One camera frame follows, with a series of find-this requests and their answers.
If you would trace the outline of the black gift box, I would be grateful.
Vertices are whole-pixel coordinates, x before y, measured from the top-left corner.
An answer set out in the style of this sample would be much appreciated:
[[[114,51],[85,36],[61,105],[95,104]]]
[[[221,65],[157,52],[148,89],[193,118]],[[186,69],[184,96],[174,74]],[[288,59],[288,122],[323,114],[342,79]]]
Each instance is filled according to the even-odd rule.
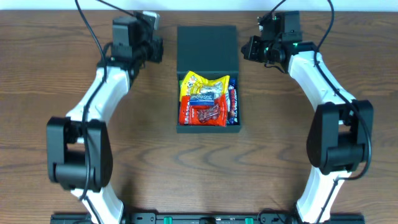
[[[225,94],[228,104],[226,126],[182,126],[178,133],[237,133],[241,129],[238,95],[238,41],[234,26],[180,26],[177,29],[178,116],[179,81],[193,71],[209,80],[229,75]]]

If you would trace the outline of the Haribo gummy worms bag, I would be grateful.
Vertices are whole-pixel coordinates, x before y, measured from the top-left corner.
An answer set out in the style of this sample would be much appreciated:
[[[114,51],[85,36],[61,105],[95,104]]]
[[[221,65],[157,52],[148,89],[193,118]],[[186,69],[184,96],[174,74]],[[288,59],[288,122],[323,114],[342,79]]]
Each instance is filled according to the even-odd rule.
[[[180,80],[180,81],[179,81],[179,92],[181,92],[181,89],[182,89],[182,83],[183,83],[183,80]]]

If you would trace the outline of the yellow sunflower seeds bag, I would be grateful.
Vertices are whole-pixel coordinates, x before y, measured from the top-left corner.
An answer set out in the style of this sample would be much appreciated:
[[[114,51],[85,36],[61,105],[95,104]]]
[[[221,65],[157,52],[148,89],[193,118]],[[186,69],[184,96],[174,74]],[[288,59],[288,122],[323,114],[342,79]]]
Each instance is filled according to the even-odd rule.
[[[193,71],[189,71],[182,83],[182,89],[179,96],[179,101],[184,96],[199,93],[214,93],[215,99],[225,95],[229,86],[229,75],[225,75],[215,80],[209,80]]]

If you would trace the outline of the blue Eclipse mints tin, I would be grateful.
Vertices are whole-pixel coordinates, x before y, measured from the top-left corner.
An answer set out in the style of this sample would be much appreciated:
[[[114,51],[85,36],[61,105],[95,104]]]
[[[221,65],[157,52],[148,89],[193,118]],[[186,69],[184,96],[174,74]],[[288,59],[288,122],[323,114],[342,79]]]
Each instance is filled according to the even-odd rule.
[[[215,104],[215,95],[214,93],[192,94],[189,102],[192,106],[213,106]]]

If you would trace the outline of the red snack bag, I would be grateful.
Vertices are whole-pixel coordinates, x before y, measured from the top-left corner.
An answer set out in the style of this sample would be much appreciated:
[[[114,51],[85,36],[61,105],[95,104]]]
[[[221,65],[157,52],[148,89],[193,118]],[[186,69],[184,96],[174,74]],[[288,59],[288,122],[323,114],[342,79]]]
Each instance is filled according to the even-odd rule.
[[[180,101],[178,124],[182,126],[226,126],[228,104],[225,95],[215,99],[211,106],[192,106],[190,96],[183,96]]]

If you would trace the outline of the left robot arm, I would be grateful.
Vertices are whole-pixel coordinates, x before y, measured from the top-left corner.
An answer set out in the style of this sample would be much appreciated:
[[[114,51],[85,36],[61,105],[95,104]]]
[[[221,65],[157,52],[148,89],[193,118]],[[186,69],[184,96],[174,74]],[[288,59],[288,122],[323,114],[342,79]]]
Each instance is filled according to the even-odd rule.
[[[113,155],[108,123],[146,62],[160,63],[160,16],[134,12],[113,20],[113,41],[99,48],[96,76],[80,102],[46,126],[49,179],[71,192],[86,214],[54,214],[51,223],[123,223],[124,204],[111,186]]]

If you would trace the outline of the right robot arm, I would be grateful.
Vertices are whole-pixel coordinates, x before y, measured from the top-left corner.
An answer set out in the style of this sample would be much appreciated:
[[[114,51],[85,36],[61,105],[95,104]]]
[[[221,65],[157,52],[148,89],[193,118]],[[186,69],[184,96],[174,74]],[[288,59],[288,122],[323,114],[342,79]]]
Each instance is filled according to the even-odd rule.
[[[258,17],[261,34],[241,51],[244,59],[263,63],[290,75],[301,87],[315,114],[306,150],[310,175],[293,212],[279,223],[364,223],[357,214],[330,213],[344,182],[368,171],[372,143],[373,106],[346,91],[325,65],[320,44],[305,42],[297,11],[268,12]]]

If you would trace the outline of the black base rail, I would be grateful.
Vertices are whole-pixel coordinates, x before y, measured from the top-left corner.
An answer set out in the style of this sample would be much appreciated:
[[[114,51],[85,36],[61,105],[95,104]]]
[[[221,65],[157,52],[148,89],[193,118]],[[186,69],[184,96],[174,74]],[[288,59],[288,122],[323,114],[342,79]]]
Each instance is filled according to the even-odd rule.
[[[51,224],[94,223],[84,214],[54,214]],[[172,215],[154,213],[132,213],[121,219],[123,224],[288,224],[304,223],[293,215],[283,213],[260,213],[260,215]],[[363,215],[331,215],[331,224],[365,224]]]

